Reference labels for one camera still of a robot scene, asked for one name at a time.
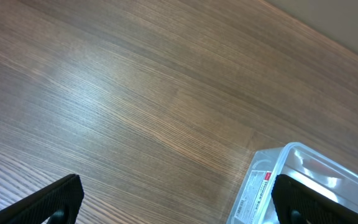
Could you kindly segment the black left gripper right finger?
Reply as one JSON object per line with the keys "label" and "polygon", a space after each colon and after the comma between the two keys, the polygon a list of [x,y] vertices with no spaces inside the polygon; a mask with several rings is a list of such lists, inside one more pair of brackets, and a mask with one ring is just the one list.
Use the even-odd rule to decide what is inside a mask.
{"label": "black left gripper right finger", "polygon": [[358,224],[358,213],[290,176],[276,176],[272,200],[280,224]]}

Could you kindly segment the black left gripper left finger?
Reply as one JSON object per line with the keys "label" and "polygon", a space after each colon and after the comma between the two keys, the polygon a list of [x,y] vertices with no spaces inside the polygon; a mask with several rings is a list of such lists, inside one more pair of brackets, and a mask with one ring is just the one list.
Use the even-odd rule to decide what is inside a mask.
{"label": "black left gripper left finger", "polygon": [[84,199],[78,174],[69,174],[0,211],[0,224],[74,224]]}

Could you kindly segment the clear plastic container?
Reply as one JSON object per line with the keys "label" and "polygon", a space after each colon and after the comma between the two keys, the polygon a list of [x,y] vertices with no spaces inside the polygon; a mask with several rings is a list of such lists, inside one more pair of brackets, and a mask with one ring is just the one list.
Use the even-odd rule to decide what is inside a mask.
{"label": "clear plastic container", "polygon": [[358,175],[300,142],[291,142],[255,153],[227,224],[278,223],[271,192],[280,174],[358,213]]}

